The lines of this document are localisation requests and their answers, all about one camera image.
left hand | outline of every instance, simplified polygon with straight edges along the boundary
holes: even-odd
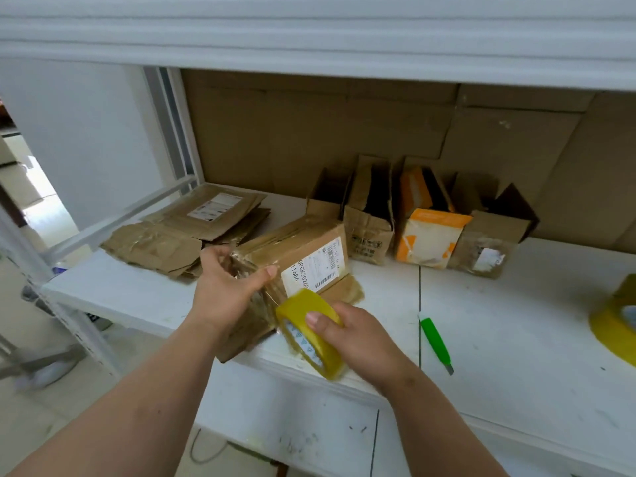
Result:
[[[236,279],[221,265],[231,251],[230,246],[208,246],[201,251],[203,274],[196,283],[194,302],[187,316],[211,324],[221,335],[232,329],[252,295],[278,272],[276,266],[267,266],[247,278]]]

barcode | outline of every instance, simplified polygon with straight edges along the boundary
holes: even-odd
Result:
[[[315,284],[315,288],[314,289],[318,289],[320,288],[323,284],[325,284],[327,281],[329,281],[331,278],[333,278],[335,276],[335,273],[331,273],[330,275],[328,275],[326,278],[323,278],[322,280],[318,281]]]
[[[333,246],[327,248],[327,255],[329,256],[329,264],[331,266],[331,270],[336,269],[336,257],[333,254]]]

wire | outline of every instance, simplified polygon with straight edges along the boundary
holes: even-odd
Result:
[[[209,464],[210,462],[212,462],[216,457],[218,457],[219,455],[222,454],[223,450],[225,450],[228,447],[228,442],[225,441],[225,443],[223,444],[223,447],[221,447],[221,449],[217,453],[215,453],[212,457],[208,457],[208,458],[204,458],[203,460],[199,460],[199,459],[195,458],[195,456],[194,456],[195,443],[196,443],[196,439],[198,439],[199,433],[201,433],[201,429],[199,429],[196,432],[195,439],[192,441],[192,445],[190,446],[190,460],[192,460],[192,462],[194,462],[196,465],[206,465],[206,464]]]

white wall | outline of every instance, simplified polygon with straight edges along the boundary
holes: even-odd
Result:
[[[79,229],[174,179],[139,66],[3,59],[0,97]]]

orange box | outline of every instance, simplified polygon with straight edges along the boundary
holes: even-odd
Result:
[[[402,195],[395,258],[403,263],[444,269],[473,216],[457,214],[440,178],[428,167],[400,177]]]

